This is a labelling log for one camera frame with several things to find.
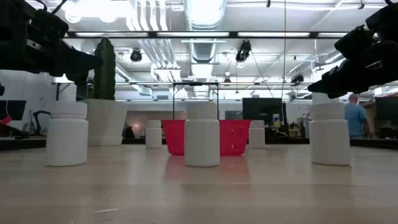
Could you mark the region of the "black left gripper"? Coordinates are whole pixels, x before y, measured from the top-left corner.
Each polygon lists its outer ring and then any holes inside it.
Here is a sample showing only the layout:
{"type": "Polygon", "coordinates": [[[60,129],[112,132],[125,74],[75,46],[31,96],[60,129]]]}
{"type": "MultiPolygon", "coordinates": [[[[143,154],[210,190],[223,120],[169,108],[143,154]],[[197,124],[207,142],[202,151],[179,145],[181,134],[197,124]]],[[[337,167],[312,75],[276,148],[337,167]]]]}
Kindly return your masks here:
{"type": "Polygon", "coordinates": [[[103,59],[82,51],[60,38],[49,38],[36,32],[13,32],[0,29],[0,69],[30,73],[47,72],[76,85],[88,83],[90,70],[100,68],[103,59]]]}

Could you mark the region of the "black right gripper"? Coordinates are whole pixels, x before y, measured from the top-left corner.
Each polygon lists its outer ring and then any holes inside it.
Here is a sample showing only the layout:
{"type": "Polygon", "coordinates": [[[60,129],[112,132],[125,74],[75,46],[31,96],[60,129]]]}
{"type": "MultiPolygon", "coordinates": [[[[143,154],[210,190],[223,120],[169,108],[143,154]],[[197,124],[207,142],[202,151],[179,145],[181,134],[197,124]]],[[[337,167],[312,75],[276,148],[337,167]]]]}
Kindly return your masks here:
{"type": "Polygon", "coordinates": [[[308,90],[335,99],[353,90],[367,90],[394,81],[398,81],[398,43],[387,40],[333,67],[309,85],[308,90]]]}

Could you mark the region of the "white pill bottle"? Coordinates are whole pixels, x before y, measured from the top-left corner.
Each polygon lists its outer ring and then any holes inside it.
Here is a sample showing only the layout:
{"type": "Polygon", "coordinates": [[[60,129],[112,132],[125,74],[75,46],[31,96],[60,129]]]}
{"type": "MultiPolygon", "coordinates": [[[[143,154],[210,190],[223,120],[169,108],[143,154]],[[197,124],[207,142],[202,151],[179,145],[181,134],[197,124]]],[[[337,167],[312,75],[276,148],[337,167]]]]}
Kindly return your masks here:
{"type": "Polygon", "coordinates": [[[56,101],[51,111],[46,138],[46,165],[78,166],[87,162],[87,104],[56,101]]]}
{"type": "Polygon", "coordinates": [[[146,124],[146,148],[158,149],[162,147],[162,128],[160,120],[148,120],[146,124]]]}
{"type": "Polygon", "coordinates": [[[184,124],[184,164],[215,167],[220,164],[220,123],[213,101],[189,102],[184,124]]]}
{"type": "Polygon", "coordinates": [[[249,147],[265,148],[265,129],[264,122],[261,120],[252,120],[249,127],[249,147]]]}
{"type": "Polygon", "coordinates": [[[348,166],[351,164],[345,105],[324,103],[310,107],[309,136],[314,164],[348,166]]]}

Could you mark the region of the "red plastic basket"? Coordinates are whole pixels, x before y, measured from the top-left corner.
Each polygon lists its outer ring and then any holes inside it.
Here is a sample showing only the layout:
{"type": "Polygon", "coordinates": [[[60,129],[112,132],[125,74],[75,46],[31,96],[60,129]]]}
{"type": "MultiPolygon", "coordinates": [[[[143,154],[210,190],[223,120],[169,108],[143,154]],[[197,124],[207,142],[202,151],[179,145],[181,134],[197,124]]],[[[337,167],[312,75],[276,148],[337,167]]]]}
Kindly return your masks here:
{"type": "MultiPolygon", "coordinates": [[[[184,155],[185,120],[163,120],[165,141],[173,156],[184,155]]],[[[220,120],[220,155],[239,156],[246,150],[251,120],[220,120]]]]}

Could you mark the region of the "white building column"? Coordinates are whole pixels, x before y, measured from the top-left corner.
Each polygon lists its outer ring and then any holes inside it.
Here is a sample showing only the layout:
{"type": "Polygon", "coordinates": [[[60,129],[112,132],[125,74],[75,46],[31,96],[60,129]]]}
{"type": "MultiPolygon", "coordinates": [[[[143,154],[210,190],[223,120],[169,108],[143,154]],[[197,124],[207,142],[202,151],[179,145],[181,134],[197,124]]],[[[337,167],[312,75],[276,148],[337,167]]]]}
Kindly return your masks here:
{"type": "Polygon", "coordinates": [[[325,93],[312,93],[312,101],[314,105],[325,104],[325,103],[339,103],[339,98],[330,99],[325,93]]]}

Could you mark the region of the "person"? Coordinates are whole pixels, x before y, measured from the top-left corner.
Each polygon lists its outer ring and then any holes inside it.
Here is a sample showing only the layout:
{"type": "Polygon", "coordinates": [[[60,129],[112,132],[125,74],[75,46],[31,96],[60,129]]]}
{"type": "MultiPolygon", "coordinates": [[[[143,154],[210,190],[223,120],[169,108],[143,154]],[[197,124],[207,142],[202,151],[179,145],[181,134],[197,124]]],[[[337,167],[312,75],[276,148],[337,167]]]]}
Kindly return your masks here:
{"type": "Polygon", "coordinates": [[[355,139],[371,138],[368,117],[363,106],[358,104],[357,94],[350,94],[345,105],[345,120],[348,123],[349,137],[355,139]]]}

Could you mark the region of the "black computer monitor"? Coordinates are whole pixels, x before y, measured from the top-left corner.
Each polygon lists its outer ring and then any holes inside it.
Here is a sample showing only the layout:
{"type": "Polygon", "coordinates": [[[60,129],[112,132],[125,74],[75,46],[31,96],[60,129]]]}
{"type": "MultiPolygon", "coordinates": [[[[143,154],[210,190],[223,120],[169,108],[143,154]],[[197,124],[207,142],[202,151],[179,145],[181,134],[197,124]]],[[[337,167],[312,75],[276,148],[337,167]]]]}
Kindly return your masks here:
{"type": "Polygon", "coordinates": [[[375,100],[378,120],[398,125],[398,96],[378,97],[375,100]]]}
{"type": "Polygon", "coordinates": [[[263,120],[272,124],[274,115],[279,115],[279,120],[284,121],[286,112],[281,98],[243,98],[243,119],[263,120]]]}
{"type": "Polygon", "coordinates": [[[22,120],[25,106],[25,100],[0,100],[0,120],[7,116],[10,116],[12,120],[22,120]]]}

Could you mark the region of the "white hexagonal plant pot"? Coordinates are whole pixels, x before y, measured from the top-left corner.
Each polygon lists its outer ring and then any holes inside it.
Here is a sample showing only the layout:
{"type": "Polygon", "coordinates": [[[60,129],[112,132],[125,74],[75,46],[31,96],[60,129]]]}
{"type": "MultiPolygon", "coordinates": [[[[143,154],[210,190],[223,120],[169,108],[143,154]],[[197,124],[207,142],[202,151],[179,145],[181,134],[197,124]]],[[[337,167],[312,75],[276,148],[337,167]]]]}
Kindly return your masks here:
{"type": "Polygon", "coordinates": [[[82,100],[87,104],[88,144],[118,146],[123,140],[127,104],[113,100],[82,100]]]}

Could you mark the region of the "black overhead crossbeam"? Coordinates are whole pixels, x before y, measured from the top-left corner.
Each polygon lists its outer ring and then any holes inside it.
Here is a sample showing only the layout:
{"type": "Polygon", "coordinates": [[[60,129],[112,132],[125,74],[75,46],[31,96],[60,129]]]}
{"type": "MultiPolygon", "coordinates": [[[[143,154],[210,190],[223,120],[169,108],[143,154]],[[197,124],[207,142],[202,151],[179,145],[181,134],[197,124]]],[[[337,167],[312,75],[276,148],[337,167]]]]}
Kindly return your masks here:
{"type": "Polygon", "coordinates": [[[243,32],[243,31],[81,31],[67,32],[66,39],[339,39],[346,32],[243,32]]]}

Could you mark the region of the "silver ventilation duct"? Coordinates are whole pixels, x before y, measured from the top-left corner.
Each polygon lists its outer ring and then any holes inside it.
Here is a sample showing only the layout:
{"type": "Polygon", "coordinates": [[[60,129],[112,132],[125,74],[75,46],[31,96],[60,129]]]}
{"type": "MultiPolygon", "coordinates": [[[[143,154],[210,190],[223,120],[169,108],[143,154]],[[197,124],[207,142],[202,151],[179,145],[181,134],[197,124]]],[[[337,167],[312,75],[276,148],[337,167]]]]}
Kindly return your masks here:
{"type": "Polygon", "coordinates": [[[183,0],[187,29],[220,30],[226,12],[226,0],[183,0]]]}

